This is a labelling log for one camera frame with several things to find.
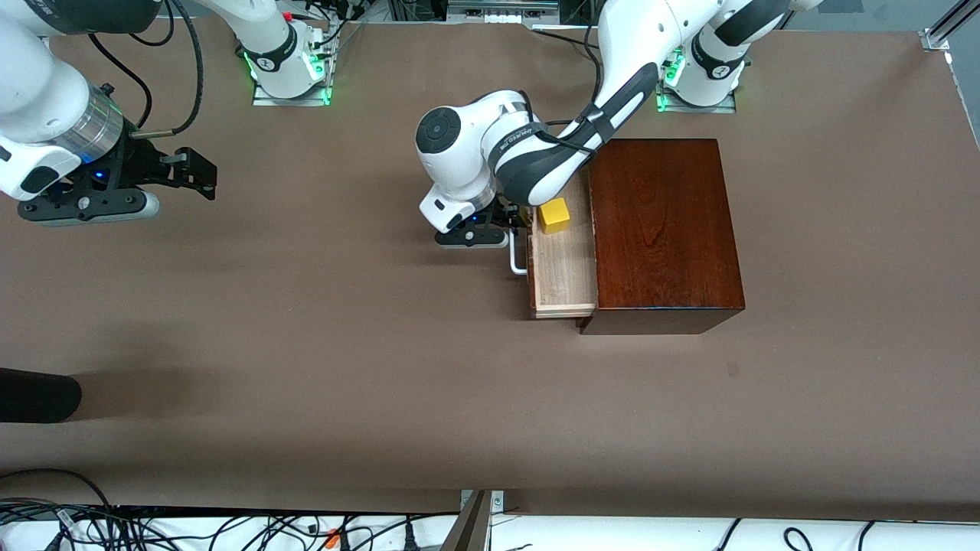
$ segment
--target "brown tabletop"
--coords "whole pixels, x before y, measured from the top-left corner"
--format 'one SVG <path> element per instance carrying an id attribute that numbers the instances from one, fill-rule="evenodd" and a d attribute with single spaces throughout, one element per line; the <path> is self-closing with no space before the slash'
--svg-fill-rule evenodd
<path id="1" fill-rule="evenodd" d="M 502 487 L 546 513 L 980 517 L 980 153 L 913 33 L 776 32 L 738 115 L 644 108 L 621 137 L 718 140 L 747 309 L 702 336 L 583 337 L 529 320 L 506 251 L 433 244 L 413 145 L 428 109 L 499 88 L 574 116 L 592 69 L 572 47 L 370 25 L 333 106 L 253 108 L 231 33 L 199 21 L 201 117 L 158 146 L 214 161 L 217 201 L 155 189 L 157 219 L 57 229 L 3 204 L 0 362 L 88 392 L 80 421 L 0 427 L 0 468 L 74 468 L 120 503 Z M 148 126 L 182 121 L 186 33 L 105 43 L 153 88 Z M 84 37 L 55 46 L 139 113 Z"/>

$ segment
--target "wooden box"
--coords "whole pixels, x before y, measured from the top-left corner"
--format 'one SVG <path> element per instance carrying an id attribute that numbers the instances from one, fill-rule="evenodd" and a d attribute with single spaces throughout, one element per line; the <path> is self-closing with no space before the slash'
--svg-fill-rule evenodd
<path id="1" fill-rule="evenodd" d="M 572 228 L 531 234 L 536 316 L 578 318 L 583 334 L 690 334 L 745 309 L 715 140 L 614 140 L 588 185 L 569 187 Z M 585 188 L 588 202 L 569 200 Z"/>

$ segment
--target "yellow block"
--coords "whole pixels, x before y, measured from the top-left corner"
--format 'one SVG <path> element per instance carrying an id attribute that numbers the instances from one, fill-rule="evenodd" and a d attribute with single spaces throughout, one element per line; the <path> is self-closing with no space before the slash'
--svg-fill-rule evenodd
<path id="1" fill-rule="evenodd" d="M 562 197 L 552 199 L 538 207 L 538 219 L 541 221 L 541 230 L 545 233 L 557 233 L 567 229 L 568 224 L 571 223 L 568 206 Z"/>

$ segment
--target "silver cylinder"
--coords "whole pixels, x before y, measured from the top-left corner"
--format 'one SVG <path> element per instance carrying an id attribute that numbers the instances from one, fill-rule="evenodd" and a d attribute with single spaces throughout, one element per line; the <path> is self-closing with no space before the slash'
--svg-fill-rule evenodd
<path id="1" fill-rule="evenodd" d="M 64 147 L 91 163 L 116 146 L 123 134 L 123 113 L 109 96 L 95 86 L 88 87 L 88 106 L 78 121 L 49 143 Z"/>

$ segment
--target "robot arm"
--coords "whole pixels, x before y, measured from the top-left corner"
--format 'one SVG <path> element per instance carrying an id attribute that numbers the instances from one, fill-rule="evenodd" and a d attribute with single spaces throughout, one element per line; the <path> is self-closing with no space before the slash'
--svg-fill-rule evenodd
<path id="1" fill-rule="evenodd" d="M 820 1 L 792 5 L 809 9 Z M 772 30 L 790 5 L 791 0 L 608 0 L 599 20 L 602 86 L 595 103 L 558 136 L 529 114 L 520 93 L 510 91 L 463 108 L 441 107 L 422 119 L 416 147 L 434 181 L 422 213 L 445 233 L 486 208 L 497 184 L 518 205 L 550 201 L 650 99 L 661 66 L 678 46 L 693 61 L 668 85 L 689 103 L 714 105 L 737 85 L 748 44 Z"/>
<path id="2" fill-rule="evenodd" d="M 294 98 L 325 77 L 310 61 L 322 53 L 323 31 L 288 22 L 275 0 L 195 0 L 231 27 L 259 85 L 270 96 Z"/>
<path id="3" fill-rule="evenodd" d="M 322 31 L 288 22 L 274 0 L 200 3 L 232 27 L 269 95 L 295 97 L 324 78 L 313 61 Z M 165 156 L 133 137 L 137 128 L 107 92 L 38 39 L 140 32 L 159 10 L 160 0 L 0 0 L 0 190 L 23 202 L 23 218 L 47 225 L 149 218 L 159 201 L 137 187 L 145 183 L 214 199 L 214 165 L 188 148 Z"/>
<path id="4" fill-rule="evenodd" d="M 717 8 L 717 0 L 609 0 L 599 20 L 603 83 L 595 104 L 557 136 L 564 143 L 530 119 L 518 92 L 496 92 L 464 108 L 427 114 L 416 146 L 435 184 L 420 205 L 422 213 L 440 231 L 450 231 L 489 205 L 494 177 L 511 202 L 541 205 L 554 198 L 591 151 L 612 139 L 653 95 L 663 61 Z M 461 185 L 460 175 L 475 179 Z"/>

